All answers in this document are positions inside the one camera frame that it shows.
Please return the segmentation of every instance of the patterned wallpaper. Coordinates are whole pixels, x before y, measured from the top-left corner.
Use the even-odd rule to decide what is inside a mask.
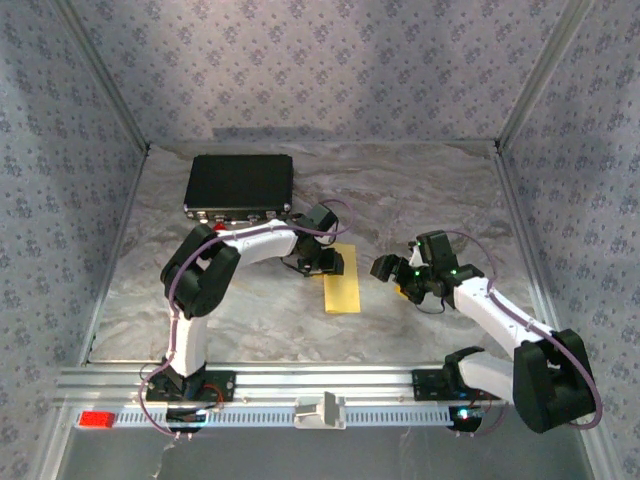
[[[588,344],[623,468],[640,479],[640,6],[596,5],[510,162],[559,319]]]
[[[564,0],[74,4],[169,144],[495,138]]]
[[[141,153],[40,0],[0,2],[0,478],[74,364]]]

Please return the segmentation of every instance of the yellow sponge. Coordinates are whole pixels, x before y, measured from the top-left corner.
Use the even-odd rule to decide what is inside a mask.
[[[332,245],[344,260],[343,275],[324,276],[324,308],[327,313],[360,313],[360,289],[356,268],[356,246]]]

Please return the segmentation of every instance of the enclosure wall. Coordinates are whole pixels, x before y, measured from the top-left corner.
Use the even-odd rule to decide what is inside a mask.
[[[564,3],[75,2],[159,144],[496,138]]]
[[[141,152],[45,1],[0,2],[0,478],[74,364]]]
[[[578,331],[640,478],[640,7],[596,2],[506,152],[558,321]]]

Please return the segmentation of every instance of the marble surface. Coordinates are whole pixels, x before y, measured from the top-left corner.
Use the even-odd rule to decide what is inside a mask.
[[[385,253],[407,255],[407,242],[434,229],[462,229],[496,256],[499,289],[533,312],[528,281],[510,226],[488,144],[433,143],[152,147],[137,190],[91,361],[156,360],[166,350],[168,307],[159,275],[195,226],[182,212],[191,159],[197,153],[287,153],[294,158],[294,210],[338,197],[357,218],[340,238],[357,248],[362,313],[324,311],[320,278],[303,278],[276,260],[236,272],[208,318],[208,360],[417,362],[441,360],[480,345],[504,356],[472,320],[447,309],[419,312],[369,275]],[[340,208],[339,215],[346,215]],[[490,272],[482,252],[453,239],[461,262]],[[423,308],[437,308],[430,297]]]

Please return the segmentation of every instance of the black case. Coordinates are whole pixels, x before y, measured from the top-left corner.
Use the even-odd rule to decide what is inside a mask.
[[[293,159],[288,155],[199,155],[184,197],[200,221],[273,218],[291,209]]]

